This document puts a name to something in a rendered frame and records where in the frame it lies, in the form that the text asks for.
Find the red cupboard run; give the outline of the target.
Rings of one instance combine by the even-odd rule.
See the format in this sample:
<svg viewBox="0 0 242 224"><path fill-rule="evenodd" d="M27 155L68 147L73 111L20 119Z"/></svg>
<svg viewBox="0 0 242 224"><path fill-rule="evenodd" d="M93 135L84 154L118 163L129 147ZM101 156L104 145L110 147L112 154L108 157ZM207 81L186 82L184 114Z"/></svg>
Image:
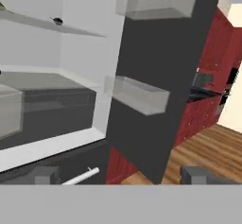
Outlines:
<svg viewBox="0 0 242 224"><path fill-rule="evenodd" d="M232 85L230 74L242 60L242 28L235 28L220 9L216 9L203 47L174 146L218 121L225 89Z"/></svg>

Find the dark grey freezer drawer front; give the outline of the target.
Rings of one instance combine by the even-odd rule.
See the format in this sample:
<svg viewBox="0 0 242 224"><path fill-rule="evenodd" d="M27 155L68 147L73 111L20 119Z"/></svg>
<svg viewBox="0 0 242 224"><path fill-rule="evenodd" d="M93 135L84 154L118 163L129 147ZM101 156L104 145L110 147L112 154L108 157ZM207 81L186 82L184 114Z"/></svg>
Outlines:
<svg viewBox="0 0 242 224"><path fill-rule="evenodd" d="M60 174L55 184L62 184L89 169L98 167L100 170L98 174L78 184L105 184L110 150L110 145L105 140L101 140L64 151L30 164L0 172L0 185L6 184L6 181L22 177L38 166L58 166L60 168Z"/></svg>

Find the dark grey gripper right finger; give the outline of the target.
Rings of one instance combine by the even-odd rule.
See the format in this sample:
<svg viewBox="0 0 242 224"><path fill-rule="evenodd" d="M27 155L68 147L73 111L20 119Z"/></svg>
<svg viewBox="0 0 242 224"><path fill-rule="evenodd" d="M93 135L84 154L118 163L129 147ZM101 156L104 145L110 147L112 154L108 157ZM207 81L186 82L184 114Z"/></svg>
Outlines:
<svg viewBox="0 0 242 224"><path fill-rule="evenodd" d="M214 174L203 166L181 167L181 184L236 184L232 179Z"/></svg>

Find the dark grey fridge door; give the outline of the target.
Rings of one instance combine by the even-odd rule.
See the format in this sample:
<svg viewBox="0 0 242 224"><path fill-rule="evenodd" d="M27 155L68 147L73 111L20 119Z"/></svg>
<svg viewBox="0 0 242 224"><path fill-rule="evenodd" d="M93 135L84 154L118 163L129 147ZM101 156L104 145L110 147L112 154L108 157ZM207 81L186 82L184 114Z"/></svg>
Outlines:
<svg viewBox="0 0 242 224"><path fill-rule="evenodd" d="M162 182L218 0L196 0L189 18L124 23L116 74L169 92L162 113L113 99L106 139L154 184Z"/></svg>

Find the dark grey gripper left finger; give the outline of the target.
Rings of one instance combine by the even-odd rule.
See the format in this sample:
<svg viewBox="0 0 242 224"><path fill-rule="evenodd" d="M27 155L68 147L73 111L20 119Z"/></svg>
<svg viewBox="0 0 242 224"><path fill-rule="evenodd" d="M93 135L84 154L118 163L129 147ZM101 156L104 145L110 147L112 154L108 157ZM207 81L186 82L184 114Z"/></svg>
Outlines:
<svg viewBox="0 0 242 224"><path fill-rule="evenodd" d="M60 174L58 166L38 166L22 177L6 181L6 184L55 184Z"/></svg>

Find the glass fridge shelf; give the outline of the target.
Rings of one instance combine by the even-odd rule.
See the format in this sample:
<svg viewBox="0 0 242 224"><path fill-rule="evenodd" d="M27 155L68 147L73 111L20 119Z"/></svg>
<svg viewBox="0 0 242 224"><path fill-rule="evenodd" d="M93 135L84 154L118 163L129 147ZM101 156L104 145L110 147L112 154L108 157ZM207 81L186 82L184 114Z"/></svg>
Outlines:
<svg viewBox="0 0 242 224"><path fill-rule="evenodd" d="M75 28L71 26L57 26L54 22L45 21L30 16L25 16L19 13L11 13L9 11L0 10L0 20L7 20L18 24L23 24L27 26L34 26L46 30L57 31L64 34L73 34L73 35L85 35L85 36L94 36L104 38L104 35L84 30L81 28Z"/></svg>

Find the clear door bin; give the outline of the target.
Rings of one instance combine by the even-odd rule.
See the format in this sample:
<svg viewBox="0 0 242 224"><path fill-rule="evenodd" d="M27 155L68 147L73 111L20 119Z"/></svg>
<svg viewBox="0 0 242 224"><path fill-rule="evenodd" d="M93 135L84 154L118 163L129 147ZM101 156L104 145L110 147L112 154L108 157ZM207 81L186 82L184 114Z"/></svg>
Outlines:
<svg viewBox="0 0 242 224"><path fill-rule="evenodd" d="M131 20L191 18L197 0L116 0L115 12Z"/></svg>
<svg viewBox="0 0 242 224"><path fill-rule="evenodd" d="M123 76L105 77L104 93L144 115L164 113L170 92Z"/></svg>

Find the clear crisper drawer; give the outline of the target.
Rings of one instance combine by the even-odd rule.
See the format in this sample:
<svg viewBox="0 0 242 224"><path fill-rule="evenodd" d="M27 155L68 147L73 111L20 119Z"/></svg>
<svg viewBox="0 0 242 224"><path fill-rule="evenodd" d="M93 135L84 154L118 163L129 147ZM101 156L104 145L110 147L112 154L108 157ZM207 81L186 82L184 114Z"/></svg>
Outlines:
<svg viewBox="0 0 242 224"><path fill-rule="evenodd" d="M93 124L96 92L88 88L25 91L25 121L37 128L88 129Z"/></svg>
<svg viewBox="0 0 242 224"><path fill-rule="evenodd" d="M23 102L24 95L21 91L0 84L0 139L22 129Z"/></svg>

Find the small dark fish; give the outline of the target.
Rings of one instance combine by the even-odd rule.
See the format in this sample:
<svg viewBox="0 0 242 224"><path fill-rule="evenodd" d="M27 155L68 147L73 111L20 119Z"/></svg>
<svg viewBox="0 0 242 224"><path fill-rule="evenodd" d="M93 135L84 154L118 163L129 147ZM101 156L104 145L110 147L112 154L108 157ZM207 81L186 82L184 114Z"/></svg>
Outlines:
<svg viewBox="0 0 242 224"><path fill-rule="evenodd" d="M51 18L51 17L50 17L50 19L52 19L53 22L54 22L56 25L61 26L61 25L63 24L63 20L62 20L61 18L58 18L58 17L56 17L56 18Z"/></svg>

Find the black wall oven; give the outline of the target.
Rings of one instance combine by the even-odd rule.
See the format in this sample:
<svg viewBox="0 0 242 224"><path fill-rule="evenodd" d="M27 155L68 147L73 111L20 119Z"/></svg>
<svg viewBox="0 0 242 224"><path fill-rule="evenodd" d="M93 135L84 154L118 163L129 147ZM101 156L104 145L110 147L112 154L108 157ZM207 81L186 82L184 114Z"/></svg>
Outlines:
<svg viewBox="0 0 242 224"><path fill-rule="evenodd" d="M228 77L228 80L226 83L226 87L225 87L222 97L220 99L220 102L216 108L216 115L221 115L223 108L226 104L226 101L227 101L228 97L231 95L231 89L237 78L238 72L239 72L238 68L235 68L235 67L232 68L231 73L229 74L229 77Z"/></svg>

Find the white fridge body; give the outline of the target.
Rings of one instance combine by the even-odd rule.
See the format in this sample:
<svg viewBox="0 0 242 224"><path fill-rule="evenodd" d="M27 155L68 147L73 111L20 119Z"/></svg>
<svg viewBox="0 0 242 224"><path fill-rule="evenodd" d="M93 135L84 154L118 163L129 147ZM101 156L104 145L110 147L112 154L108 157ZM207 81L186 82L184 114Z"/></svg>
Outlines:
<svg viewBox="0 0 242 224"><path fill-rule="evenodd" d="M69 35L0 20L0 69L58 73L97 91L90 129L0 150L0 171L28 164L106 135L111 99L103 93L105 77L114 76L124 18L116 0L0 0L11 16L20 13L68 25L94 36Z"/></svg>

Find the red base cupboard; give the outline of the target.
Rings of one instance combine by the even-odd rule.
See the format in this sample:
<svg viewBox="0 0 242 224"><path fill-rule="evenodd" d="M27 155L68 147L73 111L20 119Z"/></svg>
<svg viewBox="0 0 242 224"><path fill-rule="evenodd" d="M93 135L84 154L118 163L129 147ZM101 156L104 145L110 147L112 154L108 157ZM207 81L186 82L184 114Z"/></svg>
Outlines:
<svg viewBox="0 0 242 224"><path fill-rule="evenodd" d="M137 171L134 164L130 163L114 147L111 149L108 171L106 175L107 184L119 184Z"/></svg>

